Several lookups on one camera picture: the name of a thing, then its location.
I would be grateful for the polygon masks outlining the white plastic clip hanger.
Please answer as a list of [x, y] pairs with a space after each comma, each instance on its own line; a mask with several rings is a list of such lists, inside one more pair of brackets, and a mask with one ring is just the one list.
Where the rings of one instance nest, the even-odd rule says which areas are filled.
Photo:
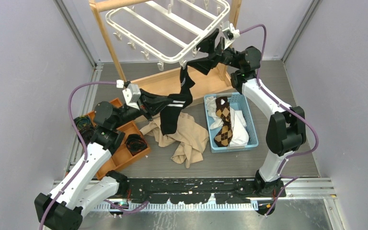
[[197, 45], [219, 30], [230, 12], [226, 0], [149, 0], [108, 10], [106, 23], [114, 37], [139, 51], [145, 60], [184, 64]]

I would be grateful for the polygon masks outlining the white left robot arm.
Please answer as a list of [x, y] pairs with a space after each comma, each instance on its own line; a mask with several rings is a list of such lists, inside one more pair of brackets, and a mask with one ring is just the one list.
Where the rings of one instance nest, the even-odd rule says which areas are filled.
[[106, 198], [123, 198], [128, 191], [127, 178], [111, 170], [97, 185], [87, 189], [93, 176], [121, 146], [125, 133], [118, 128], [140, 116], [151, 118], [172, 104], [172, 95], [162, 96], [142, 89], [124, 89], [126, 103], [116, 107], [103, 101], [94, 109], [95, 131], [84, 154], [68, 175], [47, 195], [40, 193], [35, 209], [40, 222], [52, 230], [77, 230], [83, 219]]

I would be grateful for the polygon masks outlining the black white-striped sock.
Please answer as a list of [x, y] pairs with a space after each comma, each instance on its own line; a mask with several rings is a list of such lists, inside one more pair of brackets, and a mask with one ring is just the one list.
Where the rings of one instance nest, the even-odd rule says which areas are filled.
[[188, 67], [180, 68], [180, 94], [192, 97], [191, 88], [195, 82], [191, 79], [188, 73]]
[[190, 92], [170, 94], [168, 98], [172, 99], [172, 102], [160, 112], [161, 132], [163, 135], [174, 134], [176, 132], [180, 112], [193, 101]]

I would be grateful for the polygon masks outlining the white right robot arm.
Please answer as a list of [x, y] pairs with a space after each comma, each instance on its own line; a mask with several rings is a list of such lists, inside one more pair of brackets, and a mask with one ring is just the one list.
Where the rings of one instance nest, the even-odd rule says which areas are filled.
[[306, 141], [305, 112], [299, 107], [284, 104], [271, 94], [259, 77], [262, 52], [254, 46], [244, 51], [236, 51], [226, 45], [227, 40], [235, 37], [232, 32], [225, 32], [219, 42], [215, 40], [219, 30], [215, 29], [197, 46], [197, 50], [207, 57], [187, 62], [204, 75], [218, 64], [236, 68], [230, 75], [231, 85], [237, 92], [251, 100], [268, 119], [266, 144], [269, 152], [260, 169], [256, 172], [253, 190], [259, 196], [268, 196], [281, 187], [280, 174], [284, 161], [300, 148]]

